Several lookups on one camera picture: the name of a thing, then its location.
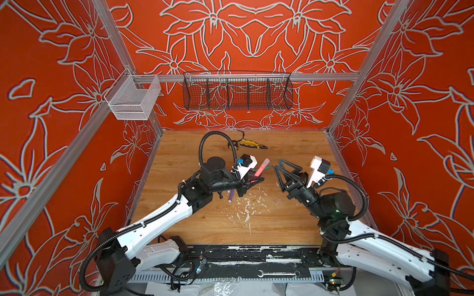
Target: marker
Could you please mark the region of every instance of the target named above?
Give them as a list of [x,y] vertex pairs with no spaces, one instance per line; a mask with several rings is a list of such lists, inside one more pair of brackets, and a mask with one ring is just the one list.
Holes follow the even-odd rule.
[[264,162],[262,163],[260,168],[258,168],[257,172],[255,173],[255,176],[259,177],[262,174],[262,172],[264,171],[267,164],[269,164],[269,163],[270,163],[270,160],[268,158],[265,158]]
[[232,191],[230,192],[229,202],[232,201],[232,198],[234,197],[234,192],[235,192],[235,191],[236,191],[235,189],[232,189]]

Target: plastic bag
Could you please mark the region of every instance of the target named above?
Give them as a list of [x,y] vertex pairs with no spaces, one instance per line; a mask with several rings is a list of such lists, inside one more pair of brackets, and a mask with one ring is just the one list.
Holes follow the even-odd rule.
[[235,278],[231,278],[230,280],[226,280],[223,282],[215,282],[214,283],[214,296],[229,296],[236,287],[237,280]]

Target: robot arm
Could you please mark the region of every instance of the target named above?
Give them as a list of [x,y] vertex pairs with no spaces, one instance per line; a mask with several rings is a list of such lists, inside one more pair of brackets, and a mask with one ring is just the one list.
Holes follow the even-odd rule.
[[[200,170],[178,185],[178,193],[163,206],[141,220],[114,232],[111,228],[100,233],[97,247],[84,259],[79,272],[82,288],[89,292],[103,291],[106,295],[119,291],[136,270],[152,266],[178,262],[187,257],[187,246],[179,236],[171,237],[164,243],[148,245],[166,229],[185,219],[212,201],[214,192],[235,189],[242,197],[248,189],[264,181],[255,176],[257,165],[254,156],[243,154],[237,158],[232,146],[234,165],[231,171],[226,169],[225,161],[220,157],[211,157],[202,161],[202,147],[210,135],[222,135],[222,132],[209,132],[201,140],[199,147]],[[104,283],[93,287],[85,280],[89,262],[94,258]]]
[[[352,180],[332,174],[329,166],[328,161],[315,157],[311,175],[283,159],[274,167],[279,186],[282,192],[288,192],[288,199],[297,199],[319,219],[324,239],[319,249],[321,264],[362,268],[413,289],[416,296],[449,295],[449,271],[456,270],[449,267],[446,253],[409,246],[363,224],[357,217],[365,213],[366,202],[363,210],[354,216],[356,207],[345,191],[322,196],[316,192],[316,188],[332,178],[343,179],[362,191]],[[457,274],[469,278],[462,272]],[[339,290],[339,286],[328,283],[331,291]]]

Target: black wire basket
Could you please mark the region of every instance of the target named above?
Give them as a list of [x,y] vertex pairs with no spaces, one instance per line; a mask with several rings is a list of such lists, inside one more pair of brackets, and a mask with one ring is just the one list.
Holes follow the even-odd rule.
[[183,75],[187,110],[285,110],[293,106],[290,73],[209,71]]

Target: aluminum frame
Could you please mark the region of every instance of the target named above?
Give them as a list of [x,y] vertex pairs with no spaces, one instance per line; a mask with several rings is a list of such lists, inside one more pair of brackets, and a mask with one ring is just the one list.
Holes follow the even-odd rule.
[[150,157],[148,158],[148,162],[146,163],[145,170],[143,171],[142,179],[140,179],[140,185],[138,186],[137,192],[133,197],[132,207],[130,208],[130,212],[125,220],[125,226],[129,225],[132,221],[133,214],[137,209],[138,202],[140,201],[140,196],[142,195],[143,188],[145,187],[146,179],[148,178],[148,174],[150,172],[151,166],[153,164],[153,160],[155,159],[156,152],[158,151],[158,147],[161,142],[161,138],[163,137],[164,130],[161,128],[158,118],[154,111],[152,111],[150,118],[148,119],[151,121],[155,131],[157,133],[155,143],[153,144],[153,149],[150,152]]
[[97,107],[84,128],[77,134],[56,164],[0,233],[0,269],[5,266],[109,113],[110,109],[106,102]]
[[[242,78],[255,77],[255,74],[200,74],[198,77],[206,75],[207,78]],[[158,74],[160,82],[184,82],[183,74]],[[155,75],[134,75],[137,83],[151,83]],[[292,81],[356,81],[360,77],[358,72],[354,73],[291,73]]]
[[[342,175],[355,182],[354,178],[352,178],[351,171],[347,167],[346,161],[342,157],[341,151],[339,150],[339,147],[337,146],[337,143],[334,140],[334,137],[331,134],[329,134],[327,131],[325,131],[324,134],[326,135],[326,139],[328,140],[329,146],[331,147],[332,154],[334,155],[334,158],[336,159],[336,163],[338,167],[340,168]],[[357,209],[361,209],[362,197],[360,196],[359,191],[357,191],[352,186],[348,186],[348,187],[349,187],[349,191],[351,193],[352,199],[355,203],[355,206],[357,207]],[[377,224],[375,223],[368,209],[364,217],[362,217],[361,219],[364,221],[366,225],[372,227],[375,230],[379,230],[379,228],[377,227]]]
[[109,35],[109,38],[114,45],[115,51],[117,52],[120,61],[124,68],[128,68],[133,74],[137,74],[137,69],[133,64],[132,57],[128,53],[128,49],[120,36],[119,28],[117,28],[115,21],[112,17],[112,13],[109,10],[109,6],[105,0],[92,0],[94,8],[100,17],[100,20],[104,24],[105,30]]
[[336,114],[329,123],[328,131],[330,134],[334,134],[334,131],[336,130],[339,122],[344,116],[347,108],[356,96],[359,89],[362,87],[365,79],[367,78],[367,75],[369,74],[369,71],[372,69],[375,63],[375,60],[379,56],[379,53],[382,51],[382,48],[390,37],[390,34],[395,28],[395,25],[400,20],[400,17],[408,6],[409,1],[410,0],[398,0],[395,2],[394,6],[390,10],[387,19],[380,28],[379,34],[375,38],[372,47],[370,48],[367,56],[364,59],[364,62],[362,63],[362,66],[359,71],[359,77],[354,83],[351,84],[349,91],[342,99],[339,108],[337,108]]

